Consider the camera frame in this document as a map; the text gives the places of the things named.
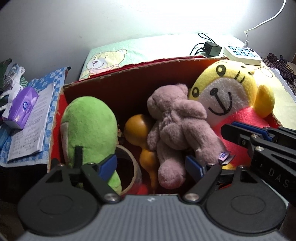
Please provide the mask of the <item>pink teddy bear plush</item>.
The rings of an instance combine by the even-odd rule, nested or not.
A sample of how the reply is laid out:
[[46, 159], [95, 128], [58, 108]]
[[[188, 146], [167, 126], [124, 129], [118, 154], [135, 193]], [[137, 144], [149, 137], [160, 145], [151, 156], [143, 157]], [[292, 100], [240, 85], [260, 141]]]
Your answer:
[[186, 179], [185, 159], [181, 151], [192, 148], [202, 164], [217, 163], [226, 151], [222, 140], [206, 121], [203, 105], [188, 99], [184, 84], [165, 85], [147, 100], [150, 115], [156, 120], [147, 136], [147, 145], [160, 163], [159, 184], [177, 189]]

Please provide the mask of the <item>baby print bed sheet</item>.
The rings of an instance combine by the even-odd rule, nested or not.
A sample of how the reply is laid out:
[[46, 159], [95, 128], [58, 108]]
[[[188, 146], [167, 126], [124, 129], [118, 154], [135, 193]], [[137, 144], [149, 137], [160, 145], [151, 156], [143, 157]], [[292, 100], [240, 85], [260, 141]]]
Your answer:
[[[205, 43], [205, 40], [197, 34], [162, 35], [92, 48], [83, 64], [79, 80], [130, 64], [163, 59], [208, 60], [204, 53], [190, 53], [194, 41], [197, 41], [200, 46]], [[295, 128], [295, 96], [280, 72], [273, 67], [267, 67], [263, 62], [259, 65], [249, 64], [249, 67], [255, 72], [254, 78], [258, 85], [266, 84], [273, 90], [275, 97], [273, 114], [278, 121], [288, 128]]]

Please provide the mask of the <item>white blue power strip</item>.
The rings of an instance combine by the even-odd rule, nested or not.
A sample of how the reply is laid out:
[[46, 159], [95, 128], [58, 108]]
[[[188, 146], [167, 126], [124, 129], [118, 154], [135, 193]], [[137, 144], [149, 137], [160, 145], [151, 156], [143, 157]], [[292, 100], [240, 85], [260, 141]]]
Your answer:
[[225, 46], [223, 53], [229, 60], [242, 62], [247, 65], [259, 66], [261, 64], [259, 54], [250, 48]]

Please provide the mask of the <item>red cardboard box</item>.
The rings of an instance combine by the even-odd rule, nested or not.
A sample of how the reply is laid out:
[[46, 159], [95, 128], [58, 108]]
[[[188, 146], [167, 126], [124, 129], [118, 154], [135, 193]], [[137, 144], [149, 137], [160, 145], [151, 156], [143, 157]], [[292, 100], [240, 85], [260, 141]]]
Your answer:
[[[150, 190], [150, 178], [140, 163], [141, 148], [129, 143], [124, 136], [125, 123], [136, 114], [144, 114], [152, 124], [156, 120], [150, 115], [147, 108], [147, 100], [155, 90], [165, 85], [184, 84], [189, 91], [201, 73], [210, 65], [219, 60], [214, 59], [167, 59], [153, 62], [127, 65], [118, 69], [95, 74], [86, 80], [80, 80], [62, 87], [58, 97], [57, 108], [54, 114], [54, 127], [50, 144], [50, 161], [65, 163], [60, 124], [67, 106], [78, 97], [91, 96], [100, 99], [112, 110], [117, 121], [117, 145], [127, 143], [127, 149], [133, 154], [142, 172], [142, 185], [148, 184]], [[219, 137], [226, 150], [231, 152], [231, 143]], [[195, 155], [192, 148], [181, 151], [182, 157]], [[250, 158], [240, 158], [234, 155], [232, 166], [240, 164], [249, 165]], [[117, 171], [113, 173], [109, 185], [117, 193], [121, 194], [121, 180]]]

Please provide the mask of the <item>blue checkered towel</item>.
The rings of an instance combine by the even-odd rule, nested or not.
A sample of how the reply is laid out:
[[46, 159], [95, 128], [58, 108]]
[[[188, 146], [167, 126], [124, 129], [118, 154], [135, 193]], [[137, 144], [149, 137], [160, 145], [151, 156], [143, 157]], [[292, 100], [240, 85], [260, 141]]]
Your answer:
[[70, 67], [29, 83], [39, 95], [23, 130], [13, 131], [1, 149], [1, 166], [20, 167], [49, 162], [49, 147], [58, 97]]

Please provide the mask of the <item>purple tissue pack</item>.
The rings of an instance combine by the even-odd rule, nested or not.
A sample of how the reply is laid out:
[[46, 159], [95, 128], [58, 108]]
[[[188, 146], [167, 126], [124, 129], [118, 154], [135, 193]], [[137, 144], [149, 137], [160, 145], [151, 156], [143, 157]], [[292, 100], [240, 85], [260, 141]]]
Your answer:
[[10, 128], [22, 130], [30, 116], [30, 113], [38, 99], [39, 95], [32, 87], [26, 87], [20, 90], [16, 97], [8, 103], [2, 117], [4, 123]]

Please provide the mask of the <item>black power adapter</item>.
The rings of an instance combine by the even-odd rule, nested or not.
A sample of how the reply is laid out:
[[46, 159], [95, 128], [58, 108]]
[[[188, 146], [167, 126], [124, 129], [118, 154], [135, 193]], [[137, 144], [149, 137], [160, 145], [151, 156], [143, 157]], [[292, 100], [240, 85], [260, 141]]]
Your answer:
[[203, 49], [207, 56], [215, 57], [220, 55], [222, 47], [214, 42], [207, 41], [205, 42]]

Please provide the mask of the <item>printed paper sheet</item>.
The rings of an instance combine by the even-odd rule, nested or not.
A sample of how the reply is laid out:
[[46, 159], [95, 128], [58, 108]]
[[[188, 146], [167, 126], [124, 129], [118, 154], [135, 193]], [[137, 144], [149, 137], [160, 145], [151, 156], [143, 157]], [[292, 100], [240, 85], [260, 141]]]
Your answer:
[[42, 150], [53, 92], [53, 84], [49, 84], [44, 90], [39, 92], [39, 97], [25, 127], [21, 131], [16, 132], [11, 139], [8, 161], [23, 158]]

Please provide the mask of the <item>dark striped cloth bundle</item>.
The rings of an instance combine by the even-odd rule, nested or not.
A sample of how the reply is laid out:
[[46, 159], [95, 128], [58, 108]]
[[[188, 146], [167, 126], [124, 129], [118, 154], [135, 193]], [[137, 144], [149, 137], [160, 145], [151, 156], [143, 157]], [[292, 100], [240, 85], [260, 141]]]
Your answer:
[[273, 67], [280, 72], [280, 75], [287, 84], [295, 89], [295, 71], [288, 65], [287, 61], [284, 60], [283, 56], [280, 56], [278, 59], [276, 55], [269, 53], [267, 59]]

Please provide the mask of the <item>yellow tiger plush toy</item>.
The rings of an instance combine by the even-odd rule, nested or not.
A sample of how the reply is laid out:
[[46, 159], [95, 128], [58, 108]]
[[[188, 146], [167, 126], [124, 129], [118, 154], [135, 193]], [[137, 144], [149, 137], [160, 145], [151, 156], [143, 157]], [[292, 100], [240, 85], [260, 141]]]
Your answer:
[[207, 122], [221, 136], [224, 124], [234, 121], [259, 128], [273, 111], [275, 98], [267, 85], [257, 85], [254, 71], [242, 62], [219, 60], [207, 67], [189, 91], [189, 99], [200, 102]]

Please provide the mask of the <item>green bean plush toy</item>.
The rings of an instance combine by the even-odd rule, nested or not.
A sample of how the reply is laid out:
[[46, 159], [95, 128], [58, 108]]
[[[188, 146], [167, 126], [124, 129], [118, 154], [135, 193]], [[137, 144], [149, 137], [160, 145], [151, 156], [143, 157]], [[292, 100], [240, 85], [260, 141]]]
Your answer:
[[83, 96], [65, 109], [60, 124], [65, 163], [75, 164], [75, 147], [82, 147], [82, 164], [98, 164], [115, 153], [117, 121], [114, 113], [100, 99]]

